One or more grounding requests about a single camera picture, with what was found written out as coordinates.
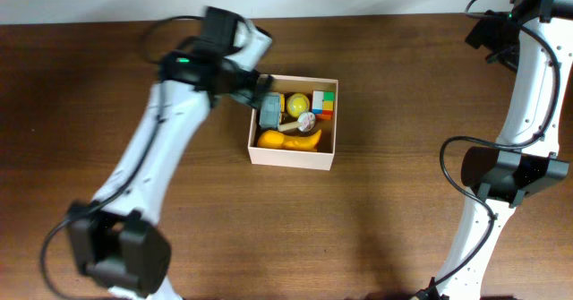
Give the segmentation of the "yellow grey toy truck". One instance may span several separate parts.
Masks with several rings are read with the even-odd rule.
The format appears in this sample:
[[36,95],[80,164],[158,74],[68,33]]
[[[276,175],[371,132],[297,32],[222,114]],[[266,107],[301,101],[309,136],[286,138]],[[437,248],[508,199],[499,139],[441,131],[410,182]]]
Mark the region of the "yellow grey toy truck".
[[285,109],[285,97],[282,93],[268,93],[262,103],[259,117],[261,129],[277,129]]

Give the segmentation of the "white wooden paddle toy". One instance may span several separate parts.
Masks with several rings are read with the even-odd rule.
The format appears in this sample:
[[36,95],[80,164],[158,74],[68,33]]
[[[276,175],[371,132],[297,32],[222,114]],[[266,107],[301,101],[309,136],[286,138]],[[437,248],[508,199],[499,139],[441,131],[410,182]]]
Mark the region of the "white wooden paddle toy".
[[280,132],[286,132],[297,129],[300,132],[306,133],[311,131],[311,129],[315,126],[315,123],[316,116],[314,113],[303,112],[296,121],[287,124],[280,124],[278,126],[278,130]]

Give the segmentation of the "yellow grey ball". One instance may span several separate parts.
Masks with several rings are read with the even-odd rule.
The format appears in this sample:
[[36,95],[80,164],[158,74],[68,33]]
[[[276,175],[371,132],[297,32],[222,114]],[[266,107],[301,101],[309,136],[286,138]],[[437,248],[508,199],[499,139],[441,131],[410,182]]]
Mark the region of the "yellow grey ball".
[[310,111],[310,100],[303,93],[295,93],[286,101],[286,112],[298,118],[302,113]]

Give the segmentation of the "colourful puzzle cube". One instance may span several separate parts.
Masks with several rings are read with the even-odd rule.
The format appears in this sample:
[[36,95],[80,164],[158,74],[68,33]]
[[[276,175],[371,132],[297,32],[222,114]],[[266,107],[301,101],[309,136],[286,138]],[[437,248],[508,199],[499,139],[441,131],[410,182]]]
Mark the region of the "colourful puzzle cube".
[[334,116],[335,93],[315,90],[312,94],[312,112],[318,119],[331,120]]

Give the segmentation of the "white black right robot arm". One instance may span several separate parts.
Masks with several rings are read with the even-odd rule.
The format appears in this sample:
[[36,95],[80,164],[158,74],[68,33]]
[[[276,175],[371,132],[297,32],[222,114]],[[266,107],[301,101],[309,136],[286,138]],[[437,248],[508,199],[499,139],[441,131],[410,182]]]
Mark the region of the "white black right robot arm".
[[572,72],[572,0],[509,0],[507,12],[466,16],[477,24],[466,37],[485,47],[488,63],[515,72],[509,112],[495,141],[470,143],[459,182],[465,197],[449,254],[417,299],[478,299],[502,229],[523,200],[564,180],[569,163],[558,158],[560,111]]

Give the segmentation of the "orange rubber fish toy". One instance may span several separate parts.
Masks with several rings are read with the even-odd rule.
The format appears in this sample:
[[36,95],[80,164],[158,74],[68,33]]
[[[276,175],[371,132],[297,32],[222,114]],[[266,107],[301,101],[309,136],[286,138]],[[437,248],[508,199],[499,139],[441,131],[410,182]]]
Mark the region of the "orange rubber fish toy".
[[257,141],[258,148],[274,150],[298,150],[316,152],[321,140],[322,130],[310,136],[291,136],[278,131],[268,130]]

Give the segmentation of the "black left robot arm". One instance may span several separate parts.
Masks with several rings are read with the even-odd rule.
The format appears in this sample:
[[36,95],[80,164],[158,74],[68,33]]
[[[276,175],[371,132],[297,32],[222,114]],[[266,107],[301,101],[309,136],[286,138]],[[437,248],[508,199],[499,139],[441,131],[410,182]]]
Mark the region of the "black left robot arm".
[[179,297],[167,277],[171,246],[157,228],[167,188],[189,141],[221,96],[260,106],[273,82],[255,69],[264,54],[166,55],[113,173],[90,203],[68,210],[64,227],[77,270],[114,299]]

